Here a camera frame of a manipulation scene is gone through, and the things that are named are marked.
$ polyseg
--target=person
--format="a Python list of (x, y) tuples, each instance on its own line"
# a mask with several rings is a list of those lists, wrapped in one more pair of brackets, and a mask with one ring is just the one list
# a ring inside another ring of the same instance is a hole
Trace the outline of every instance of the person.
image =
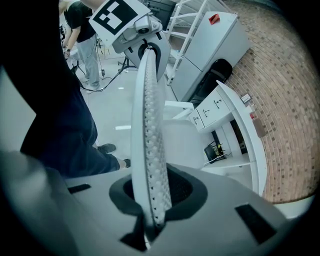
[[(48, 169), (55, 169), (64, 178), (77, 178), (114, 172), (130, 166), (129, 159), (118, 159), (110, 154), (116, 149), (112, 144), (94, 147), (98, 136), (96, 124), (80, 91), (80, 81), (71, 72), (61, 48), (58, 0), (48, 1), (45, 11), (37, 12), (35, 20), (27, 19), (27, 24), (38, 19), (47, 21), (46, 31), (41, 39), (50, 49), (45, 54), (48, 65), (35, 61), (21, 69), (17, 75), (19, 52), (3, 51), (3, 67), (15, 88), (35, 112), (20, 151), (32, 156)], [(13, 41), (20, 39), (11, 25), (4, 33)], [(33, 43), (25, 40), (25, 46)], [(27, 60), (34, 60), (35, 53), (26, 51)], [(32, 74), (32, 86), (26, 86), (27, 75)]]
[(78, 55), (85, 66), (85, 76), (82, 82), (89, 82), (87, 89), (96, 91), (100, 88), (99, 67), (96, 52), (97, 36), (89, 23), (92, 10), (80, 1), (59, 1), (59, 15), (64, 14), (67, 32), (62, 47), (64, 56), (70, 57), (70, 51), (77, 42)]

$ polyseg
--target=shelf unit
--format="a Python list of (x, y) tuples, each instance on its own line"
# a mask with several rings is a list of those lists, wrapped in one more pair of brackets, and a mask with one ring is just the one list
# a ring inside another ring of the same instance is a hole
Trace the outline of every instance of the shelf unit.
[[(169, 42), (170, 37), (183, 40), (183, 42), (181, 42), (182, 46), (180, 49), (171, 49), (170, 51), (170, 55), (175, 61), (169, 62), (166, 68), (165, 75), (167, 76), (168, 85), (175, 77), (179, 64), (188, 49), (189, 42), (193, 39), (193, 35), (204, 14), (211, 11), (232, 13), (222, 0), (180, 0), (177, 2), (173, 16), (170, 18), (169, 29), (164, 31), (164, 33)], [(179, 31), (181, 28), (187, 28), (187, 31)]]

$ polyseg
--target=white desk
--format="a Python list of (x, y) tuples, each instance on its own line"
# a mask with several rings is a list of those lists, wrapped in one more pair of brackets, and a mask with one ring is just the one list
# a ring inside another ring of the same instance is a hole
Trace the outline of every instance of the white desk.
[[(232, 153), (227, 159), (216, 161), (202, 170), (227, 175), (231, 178), (244, 174), (246, 186), (260, 196), (267, 180), (267, 160), (261, 139), (258, 137), (250, 113), (238, 94), (225, 84), (218, 82), (209, 96), (190, 114), (189, 120), (200, 133), (216, 131), (226, 153)], [(242, 154), (236, 135), (230, 125), (235, 120), (248, 153)]]

